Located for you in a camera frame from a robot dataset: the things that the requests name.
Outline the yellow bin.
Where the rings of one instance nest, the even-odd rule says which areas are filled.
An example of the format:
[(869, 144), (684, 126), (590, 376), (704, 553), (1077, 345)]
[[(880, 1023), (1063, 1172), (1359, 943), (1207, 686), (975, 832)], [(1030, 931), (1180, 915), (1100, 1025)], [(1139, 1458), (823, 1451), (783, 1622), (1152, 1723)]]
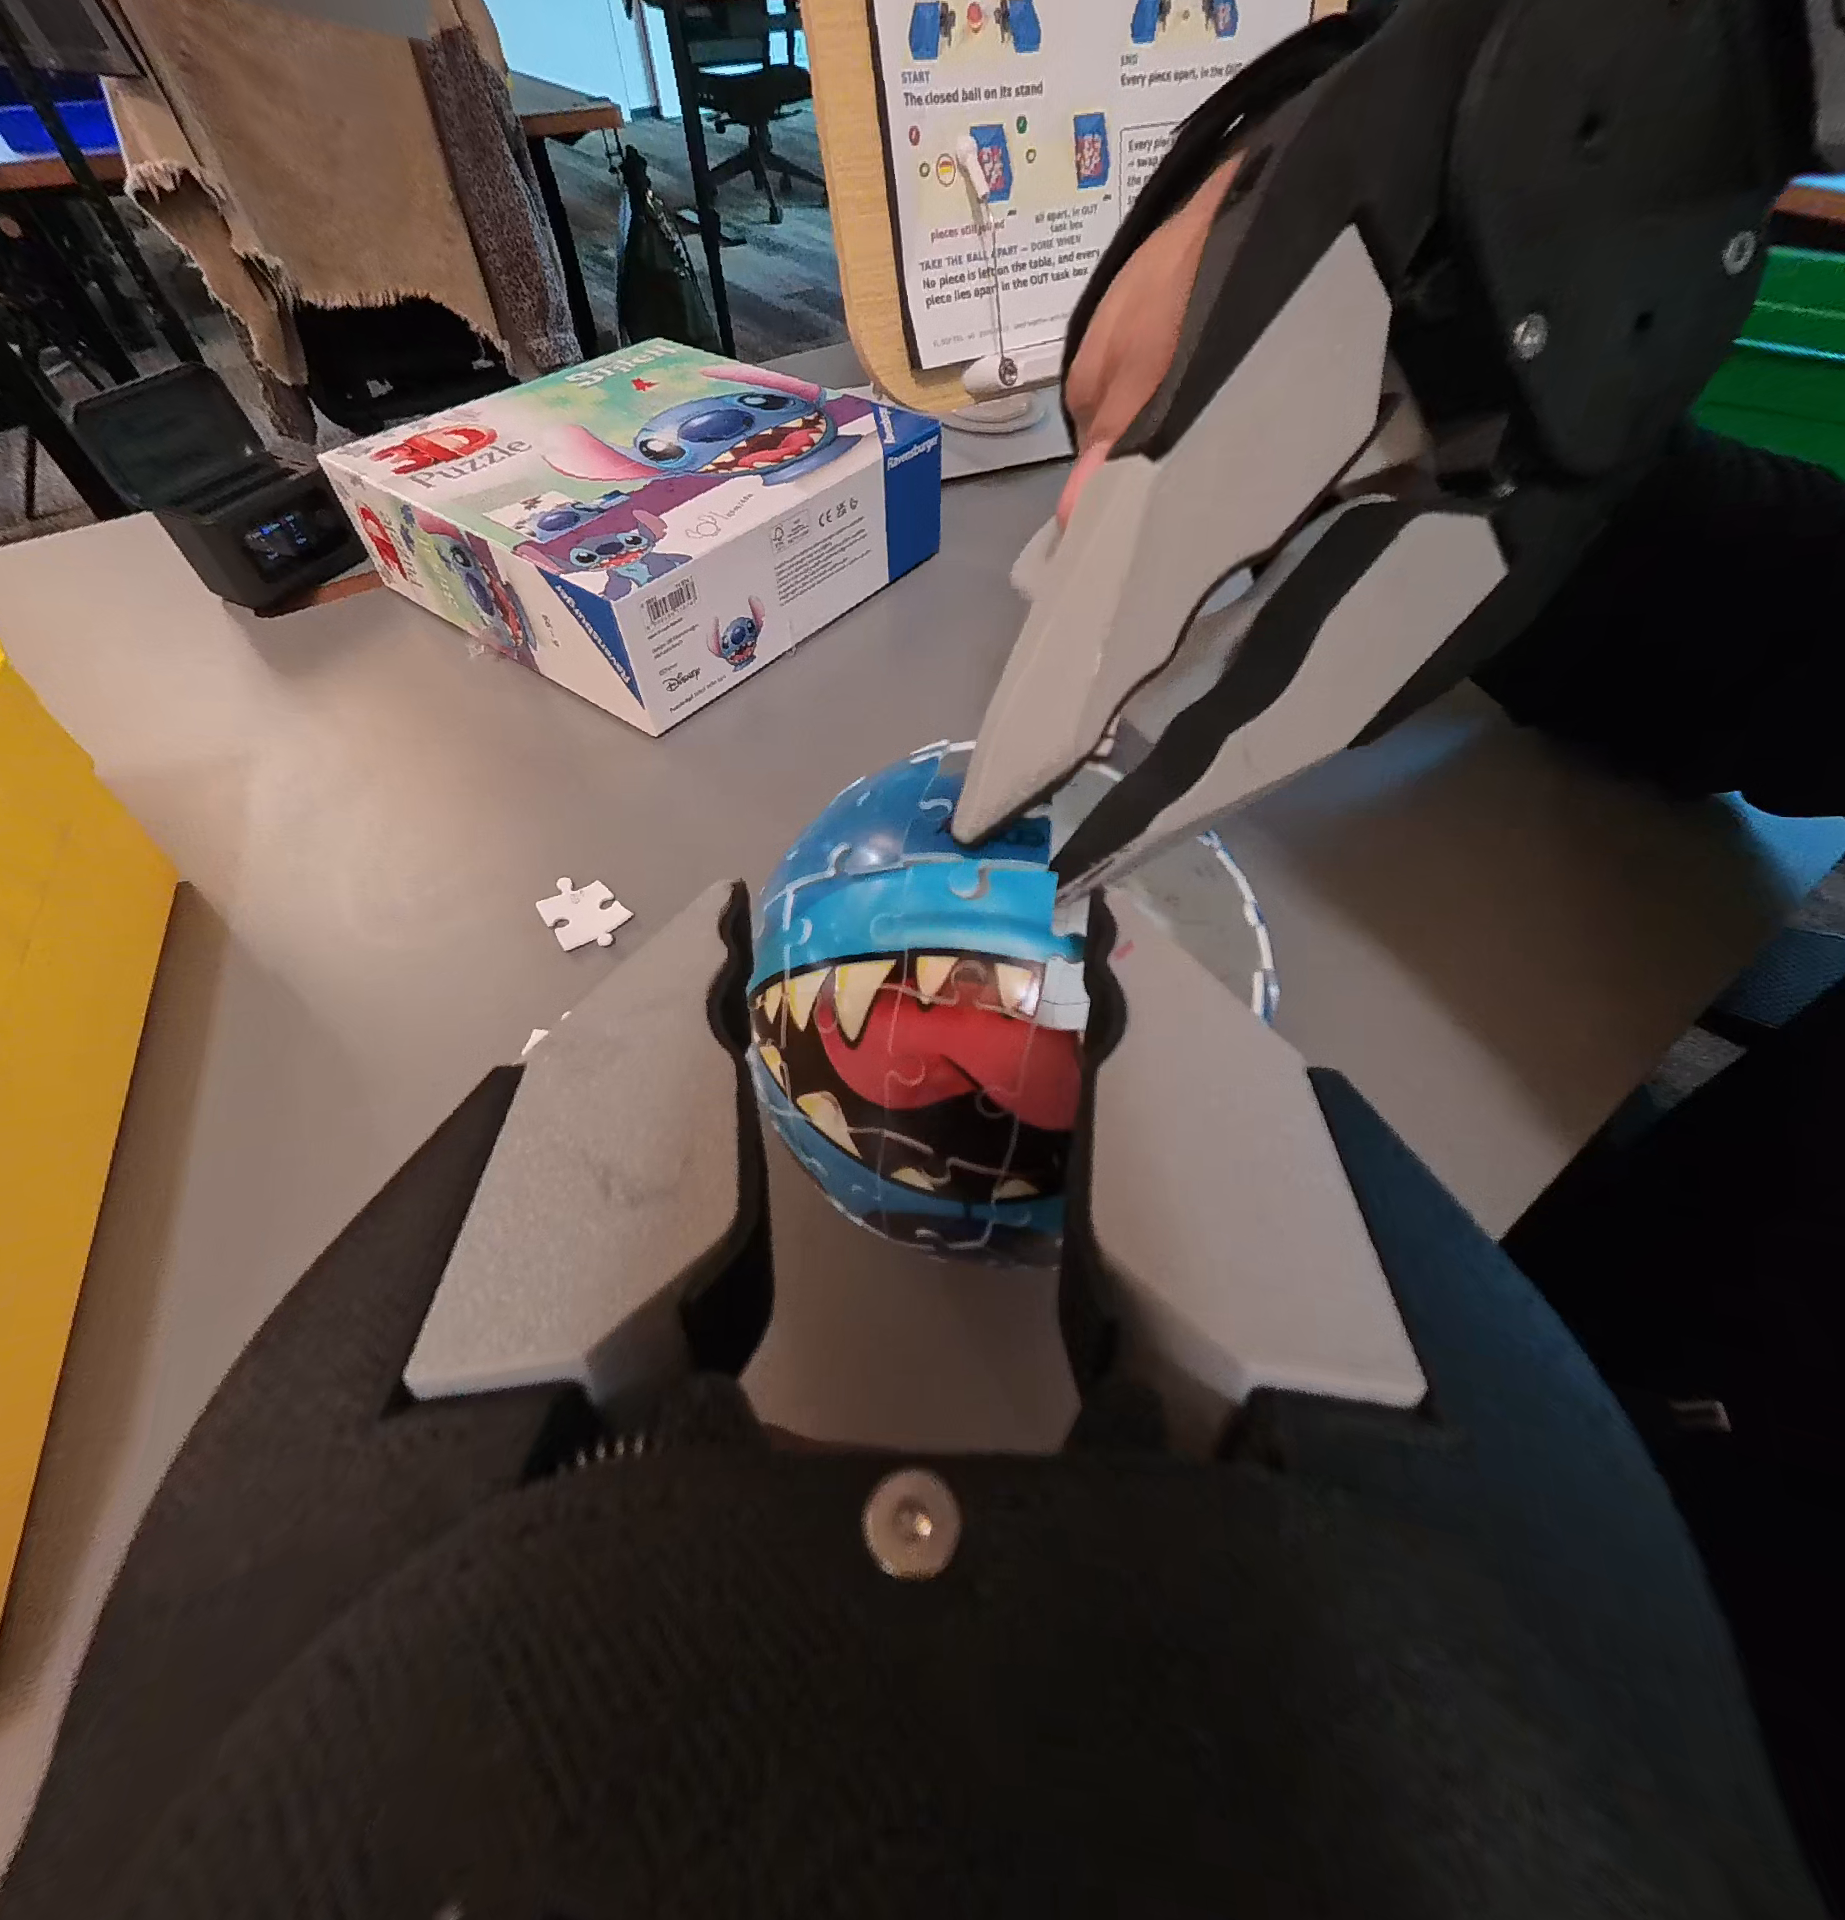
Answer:
[(0, 1629), (176, 888), (0, 643)]

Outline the blue puzzle ball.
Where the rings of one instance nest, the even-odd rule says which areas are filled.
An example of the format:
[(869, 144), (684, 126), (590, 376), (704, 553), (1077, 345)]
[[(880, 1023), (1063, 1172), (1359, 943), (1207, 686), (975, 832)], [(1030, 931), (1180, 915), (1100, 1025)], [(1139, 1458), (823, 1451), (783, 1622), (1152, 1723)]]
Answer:
[(933, 1257), (1052, 1267), (1080, 1110), (1088, 908), (1055, 853), (1137, 760), (1109, 732), (980, 844), (952, 832), (973, 743), (852, 780), (750, 915), (750, 1072), (793, 1159), (854, 1225)]

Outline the person's right hand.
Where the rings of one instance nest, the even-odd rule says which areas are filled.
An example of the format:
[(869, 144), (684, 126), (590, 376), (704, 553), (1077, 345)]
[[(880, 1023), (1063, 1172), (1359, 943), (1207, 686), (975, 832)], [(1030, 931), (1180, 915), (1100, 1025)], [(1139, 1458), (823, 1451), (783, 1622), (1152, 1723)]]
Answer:
[(1167, 372), (1210, 228), (1244, 158), (1244, 150), (1223, 156), (1135, 246), (1097, 303), (1064, 376), (1075, 459), (1055, 508), (1058, 528)]

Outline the wooden table with black legs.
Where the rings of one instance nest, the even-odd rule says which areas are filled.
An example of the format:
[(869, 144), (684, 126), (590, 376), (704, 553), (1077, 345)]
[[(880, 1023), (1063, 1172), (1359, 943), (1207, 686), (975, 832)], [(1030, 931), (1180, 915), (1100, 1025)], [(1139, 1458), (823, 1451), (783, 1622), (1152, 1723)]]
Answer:
[[(559, 263), (575, 336), (587, 357), (600, 351), (600, 332), (587, 297), (585, 273), (575, 244), (570, 217), (550, 165), (550, 144), (575, 145), (591, 132), (620, 132), (626, 125), (621, 107), (608, 98), (591, 98), (561, 84), (550, 84), (528, 73), (510, 76), (510, 100), (525, 136), (525, 153), (538, 185), (553, 252)], [(716, 211), (697, 211), (695, 228), (701, 238), (704, 268), (709, 273), (712, 303), (718, 323), (718, 342), (727, 355), (734, 355), (732, 312), (723, 270), (723, 228)]]

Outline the blue bin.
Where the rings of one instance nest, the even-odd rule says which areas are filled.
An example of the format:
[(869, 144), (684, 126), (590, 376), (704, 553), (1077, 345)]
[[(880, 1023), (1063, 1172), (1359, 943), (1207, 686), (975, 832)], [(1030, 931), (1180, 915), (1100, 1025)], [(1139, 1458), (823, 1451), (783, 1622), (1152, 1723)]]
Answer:
[[(102, 80), (79, 71), (41, 71), (41, 84), (74, 144), (93, 156), (117, 155), (120, 139)], [(59, 156), (42, 117), (0, 66), (0, 156)]]

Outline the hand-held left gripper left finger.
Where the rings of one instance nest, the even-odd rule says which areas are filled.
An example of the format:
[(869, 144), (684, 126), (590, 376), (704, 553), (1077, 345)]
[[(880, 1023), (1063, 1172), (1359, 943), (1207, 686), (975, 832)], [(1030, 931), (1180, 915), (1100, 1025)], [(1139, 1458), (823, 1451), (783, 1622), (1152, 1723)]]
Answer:
[(739, 1374), (772, 1310), (739, 1037), (750, 904), (714, 882), (525, 1054), (405, 1362), (418, 1401)]

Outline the black office chair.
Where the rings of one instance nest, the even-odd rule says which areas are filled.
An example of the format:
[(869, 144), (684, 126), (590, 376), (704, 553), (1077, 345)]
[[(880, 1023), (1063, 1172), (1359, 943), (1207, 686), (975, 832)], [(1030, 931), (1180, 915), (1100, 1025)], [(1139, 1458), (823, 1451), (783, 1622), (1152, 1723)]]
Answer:
[(793, 183), (827, 203), (821, 171), (783, 156), (772, 139), (775, 122), (812, 105), (815, 87), (798, 56), (803, 10), (794, 3), (673, 3), (664, 22), (697, 205), (709, 208), (718, 188), (750, 181), (765, 197), (768, 225), (784, 221)]

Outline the green bin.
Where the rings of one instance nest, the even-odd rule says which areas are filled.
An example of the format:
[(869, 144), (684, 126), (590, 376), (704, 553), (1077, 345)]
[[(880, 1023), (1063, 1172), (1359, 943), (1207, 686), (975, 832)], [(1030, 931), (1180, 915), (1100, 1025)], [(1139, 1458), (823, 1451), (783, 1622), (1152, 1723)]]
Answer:
[(1769, 248), (1751, 318), (1695, 420), (1845, 480), (1845, 252)]

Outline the black device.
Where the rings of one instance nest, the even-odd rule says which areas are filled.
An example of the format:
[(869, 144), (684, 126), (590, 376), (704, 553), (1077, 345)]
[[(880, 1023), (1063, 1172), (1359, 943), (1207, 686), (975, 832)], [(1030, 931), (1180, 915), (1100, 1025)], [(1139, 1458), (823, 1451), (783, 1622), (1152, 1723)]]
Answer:
[(230, 604), (270, 616), (365, 561), (325, 473), (285, 465), (204, 363), (77, 398), (70, 431)]

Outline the colourful puzzle box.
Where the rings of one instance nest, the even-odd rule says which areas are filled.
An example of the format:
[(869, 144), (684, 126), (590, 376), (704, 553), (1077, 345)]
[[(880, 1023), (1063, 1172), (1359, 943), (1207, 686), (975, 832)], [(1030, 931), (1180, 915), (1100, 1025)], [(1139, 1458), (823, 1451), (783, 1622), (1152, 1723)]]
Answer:
[(388, 590), (649, 737), (941, 537), (936, 420), (668, 340), (320, 465)]

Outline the beige cloth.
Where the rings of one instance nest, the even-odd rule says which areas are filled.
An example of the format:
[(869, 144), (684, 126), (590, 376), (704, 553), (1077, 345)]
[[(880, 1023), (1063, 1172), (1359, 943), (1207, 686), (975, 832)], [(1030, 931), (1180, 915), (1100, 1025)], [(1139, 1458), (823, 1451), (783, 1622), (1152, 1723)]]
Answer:
[(139, 80), (105, 84), (128, 197), (195, 263), (267, 382), (300, 390), (297, 306), (426, 297), (501, 340), (422, 54), (506, 80), (479, 3), (420, 4), (424, 39), (275, 4), (120, 3)]

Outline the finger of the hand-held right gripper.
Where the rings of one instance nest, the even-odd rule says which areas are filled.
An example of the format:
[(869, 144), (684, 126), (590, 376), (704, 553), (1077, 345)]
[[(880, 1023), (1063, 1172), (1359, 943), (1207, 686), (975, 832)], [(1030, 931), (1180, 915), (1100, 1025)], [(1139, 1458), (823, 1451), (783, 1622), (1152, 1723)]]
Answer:
[(1118, 454), (1085, 480), (978, 735), (960, 842), (1064, 782), (1205, 595), (1295, 533), (1376, 431), (1389, 323), (1345, 228), (1167, 453)]
[(1055, 857), (1073, 900), (1352, 748), (1507, 576), (1479, 511), (1368, 498), (1271, 566), (1212, 666), (1170, 688), (1148, 755)]

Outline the person's right forearm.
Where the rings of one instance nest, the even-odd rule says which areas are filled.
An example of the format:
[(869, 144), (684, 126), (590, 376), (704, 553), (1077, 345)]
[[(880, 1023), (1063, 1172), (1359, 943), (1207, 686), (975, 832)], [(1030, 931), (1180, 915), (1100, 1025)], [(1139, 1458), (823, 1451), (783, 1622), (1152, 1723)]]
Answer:
[(1679, 427), (1474, 681), (1622, 778), (1845, 819), (1845, 480)]

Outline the dark bag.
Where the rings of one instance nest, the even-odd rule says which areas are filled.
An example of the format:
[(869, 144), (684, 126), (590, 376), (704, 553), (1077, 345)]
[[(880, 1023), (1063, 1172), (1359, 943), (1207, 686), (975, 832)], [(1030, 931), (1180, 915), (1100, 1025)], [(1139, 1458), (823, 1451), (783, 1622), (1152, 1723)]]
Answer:
[(617, 326), (621, 345), (670, 340), (701, 351), (720, 348), (712, 304), (695, 274), (668, 208), (656, 196), (644, 155), (621, 150), (617, 244)]

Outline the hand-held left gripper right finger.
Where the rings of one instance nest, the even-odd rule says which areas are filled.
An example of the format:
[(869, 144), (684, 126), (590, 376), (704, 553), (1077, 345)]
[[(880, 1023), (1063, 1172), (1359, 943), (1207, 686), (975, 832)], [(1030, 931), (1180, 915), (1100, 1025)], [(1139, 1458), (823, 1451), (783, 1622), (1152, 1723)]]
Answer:
[(1430, 1381), (1301, 1052), (1139, 900), (1088, 900), (1060, 1337), (1085, 1407), (1220, 1453), (1263, 1396), (1379, 1417)]

